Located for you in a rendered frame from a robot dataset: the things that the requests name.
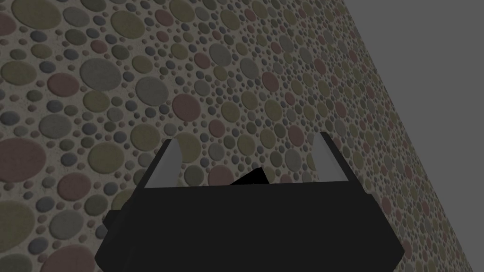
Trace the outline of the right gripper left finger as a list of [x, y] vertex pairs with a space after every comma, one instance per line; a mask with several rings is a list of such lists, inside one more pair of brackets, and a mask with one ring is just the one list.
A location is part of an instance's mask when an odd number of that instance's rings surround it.
[[182, 165], [182, 152], [177, 139], [165, 140], [146, 170], [145, 188], [175, 187]]

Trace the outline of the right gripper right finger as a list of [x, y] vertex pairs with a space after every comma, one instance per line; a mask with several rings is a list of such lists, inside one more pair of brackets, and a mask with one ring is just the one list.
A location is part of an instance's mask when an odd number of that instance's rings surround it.
[[333, 141], [325, 132], [320, 132], [313, 138], [312, 157], [318, 174], [319, 182], [348, 181], [336, 154], [331, 150]]

